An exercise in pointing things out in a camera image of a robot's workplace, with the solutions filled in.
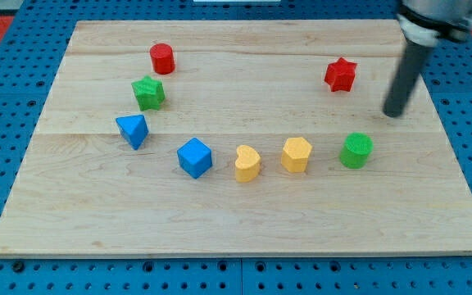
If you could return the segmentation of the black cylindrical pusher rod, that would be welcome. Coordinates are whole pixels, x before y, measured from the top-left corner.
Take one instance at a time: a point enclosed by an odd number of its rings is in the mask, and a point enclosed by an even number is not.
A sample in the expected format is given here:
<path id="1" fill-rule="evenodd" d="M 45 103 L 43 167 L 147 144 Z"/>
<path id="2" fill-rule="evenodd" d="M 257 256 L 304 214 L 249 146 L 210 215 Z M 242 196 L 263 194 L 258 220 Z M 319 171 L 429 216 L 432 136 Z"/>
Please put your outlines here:
<path id="1" fill-rule="evenodd" d="M 417 79 L 432 51 L 433 47 L 406 41 L 402 58 L 383 102 L 382 112 L 386 116 L 398 118 L 403 115 Z"/>

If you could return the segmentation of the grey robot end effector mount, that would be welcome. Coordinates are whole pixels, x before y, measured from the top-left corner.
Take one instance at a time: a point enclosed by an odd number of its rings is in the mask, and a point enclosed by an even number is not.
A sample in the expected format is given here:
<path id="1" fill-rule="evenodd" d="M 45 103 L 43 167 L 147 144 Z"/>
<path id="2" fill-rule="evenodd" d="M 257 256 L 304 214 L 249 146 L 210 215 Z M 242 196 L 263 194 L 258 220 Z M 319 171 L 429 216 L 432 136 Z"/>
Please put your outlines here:
<path id="1" fill-rule="evenodd" d="M 406 39 L 421 46 L 463 43 L 472 34 L 472 0 L 401 0 L 397 19 Z"/>

